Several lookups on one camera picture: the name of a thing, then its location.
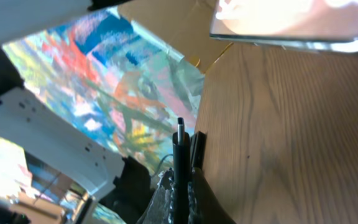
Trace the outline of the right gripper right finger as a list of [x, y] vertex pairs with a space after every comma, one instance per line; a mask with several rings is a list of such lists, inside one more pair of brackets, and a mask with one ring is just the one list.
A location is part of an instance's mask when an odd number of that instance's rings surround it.
[[195, 167], [192, 175], [192, 181], [188, 184], [188, 223], [235, 224], [219, 204], [202, 170]]

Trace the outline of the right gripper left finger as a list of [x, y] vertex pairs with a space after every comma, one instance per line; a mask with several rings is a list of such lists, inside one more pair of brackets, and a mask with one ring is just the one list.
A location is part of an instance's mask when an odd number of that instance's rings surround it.
[[161, 171], [160, 180], [145, 212], [136, 224], [173, 223], [173, 170]]

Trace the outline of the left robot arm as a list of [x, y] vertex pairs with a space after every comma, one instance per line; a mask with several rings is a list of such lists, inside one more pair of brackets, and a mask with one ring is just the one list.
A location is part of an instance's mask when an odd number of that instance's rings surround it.
[[117, 5], [118, 0], [0, 1], [0, 137], [23, 146], [87, 190], [90, 197], [77, 223], [89, 223], [99, 203], [127, 223], [138, 222], [152, 196], [150, 177], [135, 159], [109, 152], [48, 109], [25, 88], [2, 45]]

